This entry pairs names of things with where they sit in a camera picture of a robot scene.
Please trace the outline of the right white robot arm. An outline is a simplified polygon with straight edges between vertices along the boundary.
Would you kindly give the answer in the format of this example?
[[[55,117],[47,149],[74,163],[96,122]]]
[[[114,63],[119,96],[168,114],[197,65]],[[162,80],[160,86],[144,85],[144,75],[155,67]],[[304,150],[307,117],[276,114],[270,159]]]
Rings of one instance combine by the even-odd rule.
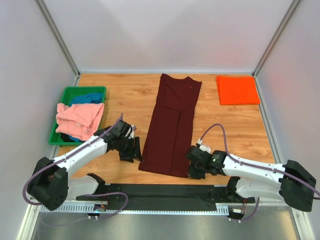
[[[316,179],[297,161],[271,164],[241,158],[227,151],[193,145],[185,157],[191,167],[202,175],[229,176],[226,194],[232,200],[237,196],[267,198],[284,201],[288,206],[310,212],[315,199]]]

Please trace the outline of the maroon t shirt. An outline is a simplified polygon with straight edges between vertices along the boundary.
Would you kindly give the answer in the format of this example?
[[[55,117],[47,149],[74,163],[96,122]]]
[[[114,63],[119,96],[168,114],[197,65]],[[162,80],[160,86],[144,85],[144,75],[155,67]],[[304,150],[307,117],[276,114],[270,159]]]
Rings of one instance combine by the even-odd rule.
[[[185,154],[191,146],[201,86],[201,82],[190,77],[175,79],[161,75],[140,171],[179,178],[188,176],[190,162]]]

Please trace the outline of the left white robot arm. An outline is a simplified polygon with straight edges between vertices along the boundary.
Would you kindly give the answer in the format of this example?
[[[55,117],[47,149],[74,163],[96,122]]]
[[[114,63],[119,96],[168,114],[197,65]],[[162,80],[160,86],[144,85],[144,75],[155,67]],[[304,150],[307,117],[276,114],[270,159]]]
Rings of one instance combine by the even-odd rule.
[[[88,173],[80,178],[72,176],[84,165],[109,151],[117,151],[121,161],[142,162],[140,138],[135,136],[135,130],[135,125],[119,118],[112,126],[99,129],[66,154],[53,159],[41,158],[23,187],[23,198],[29,204],[43,205],[49,211],[54,211],[65,200],[106,196],[106,182],[96,174]]]

